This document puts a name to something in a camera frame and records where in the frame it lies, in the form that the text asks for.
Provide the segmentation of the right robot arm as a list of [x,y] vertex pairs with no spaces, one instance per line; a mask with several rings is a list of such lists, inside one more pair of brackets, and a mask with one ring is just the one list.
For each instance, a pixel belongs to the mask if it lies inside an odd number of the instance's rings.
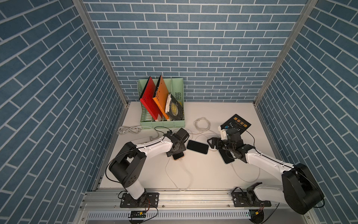
[[324,193],[310,169],[302,164],[291,164],[260,152],[254,145],[245,144],[237,129],[223,129],[219,138],[207,142],[211,148],[229,152],[234,159],[258,167],[275,177],[279,185],[256,182],[246,189],[248,204],[264,201],[288,205],[293,211],[304,215],[318,203],[324,203]]

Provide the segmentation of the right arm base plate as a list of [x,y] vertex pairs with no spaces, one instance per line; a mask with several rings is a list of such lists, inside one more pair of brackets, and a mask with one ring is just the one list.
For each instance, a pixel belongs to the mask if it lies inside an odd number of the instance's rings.
[[234,207],[271,207],[271,201],[260,201],[257,198],[251,199],[247,197],[247,192],[233,192],[232,199]]

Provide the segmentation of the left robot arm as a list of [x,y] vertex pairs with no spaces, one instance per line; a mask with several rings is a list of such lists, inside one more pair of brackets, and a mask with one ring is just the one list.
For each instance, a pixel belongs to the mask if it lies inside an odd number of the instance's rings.
[[130,141],[124,144],[107,166],[116,178],[113,182],[120,183],[134,200],[141,199],[146,191],[138,178],[145,161],[161,154],[175,160],[182,158],[188,139],[189,133],[180,128],[175,133],[168,130],[163,136],[150,142],[136,145]]

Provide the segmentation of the phone with orange case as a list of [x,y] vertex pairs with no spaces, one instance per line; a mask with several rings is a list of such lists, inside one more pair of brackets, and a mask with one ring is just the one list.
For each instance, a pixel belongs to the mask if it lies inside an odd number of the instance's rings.
[[180,153],[172,155],[172,157],[176,161],[176,160],[179,160],[180,158],[184,157],[184,153],[180,152]]

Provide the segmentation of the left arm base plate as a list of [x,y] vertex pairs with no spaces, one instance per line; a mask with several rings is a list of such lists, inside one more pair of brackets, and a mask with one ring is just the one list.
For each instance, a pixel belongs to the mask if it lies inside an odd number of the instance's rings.
[[134,199],[129,193],[123,193],[120,197],[120,208],[148,208],[149,205],[152,207],[158,206],[159,201],[159,193],[145,192],[138,199]]

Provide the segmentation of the phone with mint case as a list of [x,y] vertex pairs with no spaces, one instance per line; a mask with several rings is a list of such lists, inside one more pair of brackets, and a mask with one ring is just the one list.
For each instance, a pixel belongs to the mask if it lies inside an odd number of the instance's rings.
[[186,146],[187,149],[206,155],[208,153],[209,145],[189,140]]

